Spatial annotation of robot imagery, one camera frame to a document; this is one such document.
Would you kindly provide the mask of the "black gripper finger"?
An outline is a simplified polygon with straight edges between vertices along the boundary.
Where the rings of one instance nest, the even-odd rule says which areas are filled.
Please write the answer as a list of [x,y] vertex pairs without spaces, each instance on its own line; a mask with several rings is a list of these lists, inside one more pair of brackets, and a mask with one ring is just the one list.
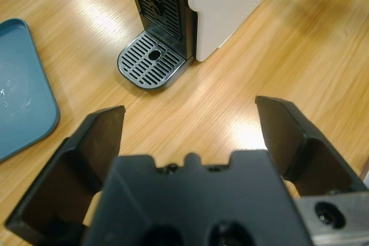
[[300,196],[364,192],[368,188],[298,107],[287,100],[257,96],[266,148],[279,175]]
[[81,245],[83,221],[119,154],[125,107],[90,113],[37,175],[5,222],[31,245]]

